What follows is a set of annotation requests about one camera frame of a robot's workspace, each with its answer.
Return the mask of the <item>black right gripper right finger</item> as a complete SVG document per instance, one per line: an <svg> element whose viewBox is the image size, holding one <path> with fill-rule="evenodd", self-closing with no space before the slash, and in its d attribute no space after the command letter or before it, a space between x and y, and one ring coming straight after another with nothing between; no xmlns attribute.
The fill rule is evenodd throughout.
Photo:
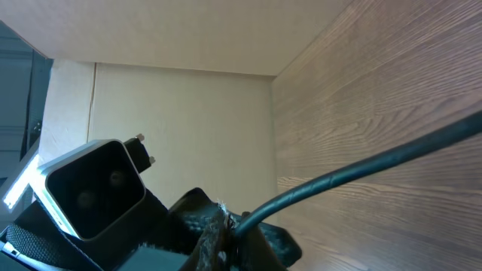
<svg viewBox="0 0 482 271"><path fill-rule="evenodd" d="M290 267L290 235L281 227L260 223L235 246L231 255L233 269L275 271Z"/></svg>

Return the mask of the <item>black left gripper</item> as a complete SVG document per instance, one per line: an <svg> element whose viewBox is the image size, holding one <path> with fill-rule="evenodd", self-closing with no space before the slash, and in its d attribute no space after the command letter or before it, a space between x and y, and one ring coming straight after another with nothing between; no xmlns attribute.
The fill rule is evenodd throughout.
<svg viewBox="0 0 482 271"><path fill-rule="evenodd" d="M140 138L123 143L141 175L152 165L153 158ZM145 188L145 198L137 206L90 241L61 231L35 195L34 203L2 231L2 269L188 270L188 258L216 207L222 204L212 201L202 189L194 188L168 208ZM246 216L228 212L229 270L238 270L233 269L231 255L235 242L242 237L236 238L233 232ZM290 267L301 255L300 246L290 235Z"/></svg>

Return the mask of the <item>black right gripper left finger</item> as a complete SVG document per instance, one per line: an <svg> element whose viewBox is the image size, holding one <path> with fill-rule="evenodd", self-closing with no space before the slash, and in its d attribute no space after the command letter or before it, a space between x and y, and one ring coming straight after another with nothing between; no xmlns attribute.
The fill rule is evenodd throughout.
<svg viewBox="0 0 482 271"><path fill-rule="evenodd" d="M230 214L223 205L218 205L188 258L188 270L229 270L230 236Z"/></svg>

